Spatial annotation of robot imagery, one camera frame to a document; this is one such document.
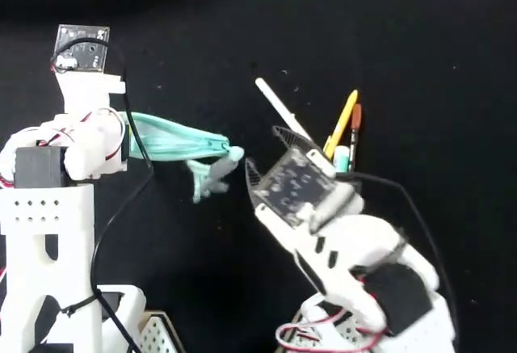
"pen tip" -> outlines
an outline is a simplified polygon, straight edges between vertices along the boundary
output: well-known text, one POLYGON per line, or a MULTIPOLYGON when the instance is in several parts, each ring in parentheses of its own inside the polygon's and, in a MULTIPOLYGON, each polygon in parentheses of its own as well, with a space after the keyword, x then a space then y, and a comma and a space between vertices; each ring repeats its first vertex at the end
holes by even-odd
POLYGON ((362 108, 361 104, 356 104, 352 111, 352 122, 351 122, 351 128, 352 129, 359 129, 361 126, 361 114, 362 114, 362 108))

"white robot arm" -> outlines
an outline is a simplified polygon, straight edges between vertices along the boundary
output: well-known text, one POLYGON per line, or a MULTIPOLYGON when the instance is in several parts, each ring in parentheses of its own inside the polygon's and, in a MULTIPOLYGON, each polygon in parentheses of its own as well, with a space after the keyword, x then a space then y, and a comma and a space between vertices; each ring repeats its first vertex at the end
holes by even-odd
MULTIPOLYGON (((17 132, 0 153, 8 270, 2 352, 125 353, 129 338, 134 345, 139 337, 144 293, 128 285, 98 286, 92 278, 94 187, 81 182, 127 170, 128 128, 109 97, 125 95, 125 84, 103 73, 108 33, 107 27, 60 26, 56 50, 63 53, 57 52, 53 70, 65 113, 17 132), (90 38, 103 43, 84 40, 90 38), (71 40, 80 42, 70 48, 71 40), (45 252, 49 234, 58 236, 57 260, 45 252), (116 296, 112 303, 110 294, 116 296), (35 323, 46 295, 66 315, 57 318, 43 346, 35 341, 35 323), (104 309, 110 307, 106 315, 101 301, 104 309)), ((132 351, 140 350, 134 345, 132 351)))
MULTIPOLYGON (((321 151, 292 145, 260 180, 246 164, 248 180, 255 179, 249 187, 256 217, 327 302, 350 312, 361 330, 382 337, 372 351, 454 352, 454 328, 436 292, 435 269, 390 223, 360 214, 362 198, 351 184, 331 178, 321 151)), ((334 345, 323 338, 320 351, 360 351, 344 338, 338 345, 332 339, 334 345)))

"pen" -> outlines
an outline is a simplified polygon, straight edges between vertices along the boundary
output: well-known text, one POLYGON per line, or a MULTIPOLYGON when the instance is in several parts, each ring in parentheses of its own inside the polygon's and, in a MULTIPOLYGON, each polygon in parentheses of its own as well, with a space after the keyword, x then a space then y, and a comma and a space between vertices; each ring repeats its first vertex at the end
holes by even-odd
POLYGON ((345 107, 343 108, 343 111, 339 116, 336 128, 334 129, 334 132, 332 132, 332 136, 329 137, 327 143, 325 144, 325 147, 323 148, 326 157, 329 159, 332 159, 332 157, 334 156, 334 151, 336 150, 336 147, 338 146, 339 141, 341 140, 341 136, 345 131, 345 127, 348 124, 348 120, 350 119, 352 108, 354 107, 356 102, 357 90, 354 90, 352 93, 350 93, 350 96, 348 96, 347 103, 345 104, 345 107))
POLYGON ((350 160, 348 162, 348 172, 354 171, 355 169, 355 153, 357 151, 357 142, 359 141, 359 128, 361 127, 361 114, 362 108, 361 104, 356 104, 354 106, 354 111, 352 112, 352 134, 350 141, 350 160))
POLYGON ((309 139, 312 141, 309 134, 304 130, 304 128, 301 126, 300 123, 296 120, 296 117, 294 114, 292 114, 287 107, 282 103, 282 100, 279 99, 279 97, 276 95, 276 93, 271 89, 269 85, 267 85, 267 82, 264 81, 263 78, 259 77, 255 80, 255 85, 260 89, 264 97, 269 100, 273 108, 278 112, 280 117, 284 119, 285 124, 288 125, 288 127, 302 135, 303 137, 309 139))

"pencil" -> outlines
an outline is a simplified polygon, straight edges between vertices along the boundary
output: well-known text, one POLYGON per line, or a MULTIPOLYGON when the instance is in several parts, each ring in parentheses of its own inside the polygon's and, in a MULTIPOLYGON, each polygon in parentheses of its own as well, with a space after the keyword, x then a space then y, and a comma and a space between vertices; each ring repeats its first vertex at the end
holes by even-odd
POLYGON ((354 111, 352 112, 352 134, 350 141, 350 157, 348 162, 348 172, 351 172, 355 169, 355 154, 357 152, 357 143, 359 141, 359 128, 361 127, 361 117, 362 117, 362 108, 361 104, 356 104, 354 106, 354 111))
POLYGON ((325 155, 329 159, 332 159, 332 157, 334 156, 334 151, 336 150, 336 147, 338 146, 339 141, 341 140, 341 137, 343 136, 343 132, 345 131, 345 128, 347 127, 348 120, 350 119, 350 115, 352 113, 352 108, 354 107, 355 103, 357 103, 357 95, 358 95, 357 90, 354 90, 348 96, 347 103, 345 104, 345 107, 343 108, 343 111, 341 112, 341 116, 338 119, 336 128, 334 128, 334 132, 332 132, 332 136, 330 136, 328 143, 325 144, 325 147, 323 148, 325 155))

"white bracket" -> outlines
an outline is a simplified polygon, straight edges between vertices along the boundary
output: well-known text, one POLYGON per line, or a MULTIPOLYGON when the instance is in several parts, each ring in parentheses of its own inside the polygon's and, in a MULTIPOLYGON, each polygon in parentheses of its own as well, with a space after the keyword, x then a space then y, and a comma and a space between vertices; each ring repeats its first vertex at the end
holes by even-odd
MULTIPOLYGON (((0 351, 28 353, 35 346, 34 325, 45 296, 53 296, 63 309, 92 295, 94 187, 1 190, 0 222, 9 269, 0 351), (45 234, 58 235, 56 261, 45 251, 45 234)), ((74 353, 101 353, 98 301, 69 321, 70 333, 62 342, 72 343, 74 353)))

